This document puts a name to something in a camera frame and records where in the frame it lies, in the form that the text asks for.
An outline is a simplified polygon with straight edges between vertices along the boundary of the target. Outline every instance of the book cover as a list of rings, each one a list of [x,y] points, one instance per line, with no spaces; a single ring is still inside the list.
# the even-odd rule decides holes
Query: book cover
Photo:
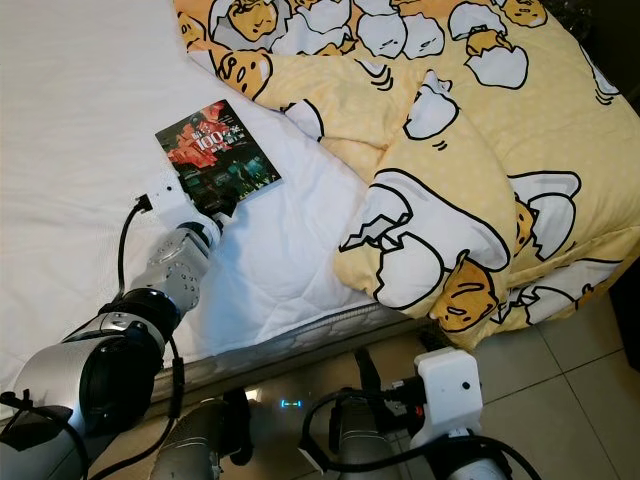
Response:
[[[208,216],[231,215],[240,200],[280,179],[226,100],[183,118],[156,138],[183,190]]]

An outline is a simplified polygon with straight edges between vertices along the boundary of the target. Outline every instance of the bed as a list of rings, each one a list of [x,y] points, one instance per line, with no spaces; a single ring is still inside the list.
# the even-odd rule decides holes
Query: bed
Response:
[[[529,15],[522,25],[509,0],[432,4],[440,8],[433,18],[422,2],[377,0],[259,0],[257,10],[239,0],[215,8],[178,1],[176,10],[147,1],[5,2],[0,389],[31,354],[111,298],[126,212],[150,178],[172,172],[154,134],[220,99],[284,181],[239,205],[203,280],[202,301],[176,331],[190,388],[248,384],[257,377],[246,375],[272,374],[287,358],[415,328],[408,317],[424,323],[430,315],[454,343],[472,348],[490,334],[566,316],[608,288],[639,253],[637,116],[537,2],[538,19]],[[244,26],[228,13],[238,7],[249,12]],[[277,20],[274,11],[282,13]],[[387,24],[393,28],[380,28]],[[380,31],[402,41],[379,38]],[[566,66],[546,80],[534,68],[546,52],[541,39],[555,42],[551,58]],[[511,66],[505,75],[482,61],[492,46],[508,51],[492,60]],[[445,48],[453,56],[440,55]],[[525,95],[534,108],[541,97],[527,96],[528,86],[562,75],[575,81],[560,82],[542,103],[562,105],[562,95],[588,92],[570,104],[572,118],[590,115],[586,133],[563,143],[565,118],[535,130],[532,146],[503,136],[504,125],[478,127],[492,123],[474,112],[500,120],[513,108],[505,92]],[[436,113],[423,114],[425,105]],[[596,134],[608,143],[587,152],[592,166],[576,173],[571,149]],[[403,165],[403,158],[422,158],[425,142],[429,161],[442,154],[439,167]],[[522,145],[538,152],[538,163],[518,164]],[[558,149],[561,162],[551,155]],[[603,172],[597,164],[607,155],[615,168]],[[439,224],[415,226],[425,214],[420,199],[441,212]],[[457,235],[431,238],[447,228]],[[136,220],[128,279],[162,231],[153,215]],[[403,252],[395,248],[401,239],[411,240]],[[463,309],[468,276],[482,279],[472,289],[480,294]],[[476,313],[467,318],[462,310]],[[155,398],[163,396],[162,379]]]

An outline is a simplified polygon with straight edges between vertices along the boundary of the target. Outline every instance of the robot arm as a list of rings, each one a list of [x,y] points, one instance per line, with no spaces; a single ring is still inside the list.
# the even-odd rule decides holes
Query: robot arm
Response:
[[[220,239],[210,229],[190,222],[171,231],[122,298],[26,363],[14,388],[25,398],[5,393],[3,400],[66,421],[91,464],[147,410],[165,344],[198,303],[210,249]],[[3,478],[80,478],[87,459],[76,442],[39,414],[17,414],[0,435]]]

